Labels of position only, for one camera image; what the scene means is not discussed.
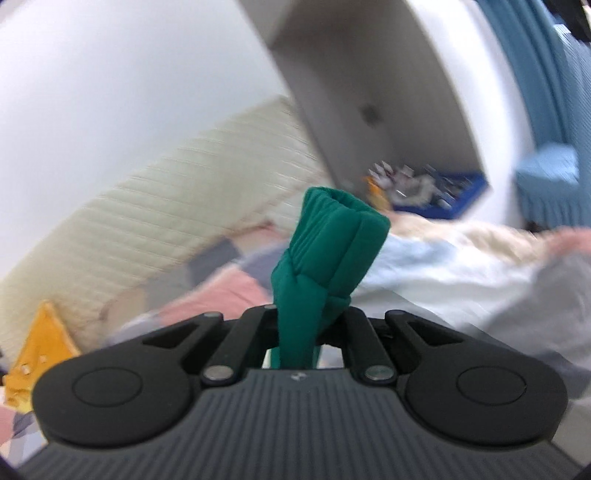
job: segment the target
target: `blue chair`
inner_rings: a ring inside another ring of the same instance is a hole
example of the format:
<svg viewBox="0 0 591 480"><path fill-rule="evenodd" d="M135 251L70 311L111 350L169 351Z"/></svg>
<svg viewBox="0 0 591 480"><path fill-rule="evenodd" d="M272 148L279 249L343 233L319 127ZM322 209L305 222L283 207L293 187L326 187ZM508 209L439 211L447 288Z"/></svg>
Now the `blue chair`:
<svg viewBox="0 0 591 480"><path fill-rule="evenodd" d="M570 142L543 145L517 168L526 219L554 228L591 226L591 47L556 27L566 57Z"/></svg>
<svg viewBox="0 0 591 480"><path fill-rule="evenodd" d="M512 66L537 146L516 171L524 217L591 226L591 50L555 27L540 0L477 2Z"/></svg>

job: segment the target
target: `bed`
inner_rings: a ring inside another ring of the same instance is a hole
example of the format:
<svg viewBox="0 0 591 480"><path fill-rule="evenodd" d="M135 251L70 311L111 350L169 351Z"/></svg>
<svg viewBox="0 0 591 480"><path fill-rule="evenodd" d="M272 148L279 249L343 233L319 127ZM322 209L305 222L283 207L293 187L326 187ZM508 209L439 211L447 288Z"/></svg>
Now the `bed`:
<svg viewBox="0 0 591 480"><path fill-rule="evenodd" d="M554 442L581 465L591 461L590 257L552 256L552 236L478 222L430 222L392 215L373 266L352 295L368 316L403 309L442 325L534 356L555 368L569 409ZM206 311L238 317L272 301L270 276L288 234L265 221L214 244L104 310L113 345ZM323 347L319 368L342 367L340 351ZM4 415L0 453L13 466L45 444L34 414Z"/></svg>

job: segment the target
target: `green fabric towel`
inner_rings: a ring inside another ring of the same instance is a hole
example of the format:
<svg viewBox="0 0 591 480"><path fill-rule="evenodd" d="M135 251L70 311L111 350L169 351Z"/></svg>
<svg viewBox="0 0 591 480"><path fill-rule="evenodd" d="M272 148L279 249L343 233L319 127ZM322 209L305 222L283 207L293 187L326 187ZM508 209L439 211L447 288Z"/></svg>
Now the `green fabric towel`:
<svg viewBox="0 0 591 480"><path fill-rule="evenodd" d="M317 336L349 306L389 229L386 217L349 193L306 192L290 246L271 275L282 368L314 367Z"/></svg>

